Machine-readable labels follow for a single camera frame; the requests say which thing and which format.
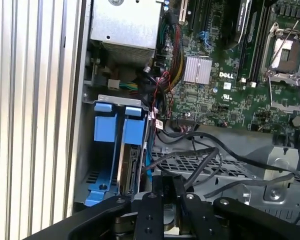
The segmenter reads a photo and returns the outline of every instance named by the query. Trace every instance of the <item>cpu socket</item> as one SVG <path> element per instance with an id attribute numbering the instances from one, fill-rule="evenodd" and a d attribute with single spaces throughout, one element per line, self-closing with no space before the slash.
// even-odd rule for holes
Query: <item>cpu socket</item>
<path id="1" fill-rule="evenodd" d="M 275 22 L 268 34 L 262 60 L 262 76 L 269 82 L 271 106 L 286 113 L 300 111 L 300 105 L 284 106 L 273 100 L 272 82 L 284 82 L 300 91 L 300 31 L 282 29 Z"/>

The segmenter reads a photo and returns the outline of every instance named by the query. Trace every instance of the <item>dell logo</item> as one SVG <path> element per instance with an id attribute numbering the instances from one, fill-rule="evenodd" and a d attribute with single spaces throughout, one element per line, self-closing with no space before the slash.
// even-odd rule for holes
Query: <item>dell logo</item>
<path id="1" fill-rule="evenodd" d="M 227 79 L 235 79 L 233 73 L 220 72 L 219 77 Z"/>

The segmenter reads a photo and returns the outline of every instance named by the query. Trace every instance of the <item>ribbed metal panel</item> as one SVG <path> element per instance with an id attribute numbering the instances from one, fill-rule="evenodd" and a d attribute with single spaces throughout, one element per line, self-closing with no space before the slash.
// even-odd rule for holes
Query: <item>ribbed metal panel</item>
<path id="1" fill-rule="evenodd" d="M 72 207 L 81 2 L 0 0 L 0 240 L 23 239 Z"/>

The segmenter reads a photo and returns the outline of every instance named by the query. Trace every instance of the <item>silver heatsink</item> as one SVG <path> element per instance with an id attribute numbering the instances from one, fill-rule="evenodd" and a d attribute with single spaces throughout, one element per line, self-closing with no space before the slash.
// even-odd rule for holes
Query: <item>silver heatsink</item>
<path id="1" fill-rule="evenodd" d="M 94 1 L 90 38 L 117 63 L 144 66 L 156 49 L 160 11 L 156 0 Z"/>
<path id="2" fill-rule="evenodd" d="M 209 84 L 212 59 L 204 56 L 189 56 L 186 60 L 183 81 L 194 84 Z"/>

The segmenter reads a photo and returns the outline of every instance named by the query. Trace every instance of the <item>motherboard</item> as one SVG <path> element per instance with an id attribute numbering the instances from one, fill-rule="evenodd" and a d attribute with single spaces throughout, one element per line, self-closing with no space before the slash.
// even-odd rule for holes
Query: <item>motherboard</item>
<path id="1" fill-rule="evenodd" d="M 186 58 L 168 94 L 167 119 L 300 131 L 300 0 L 171 0 L 165 8 L 178 16 Z M 158 38 L 169 69 L 173 48 L 164 25 Z"/>

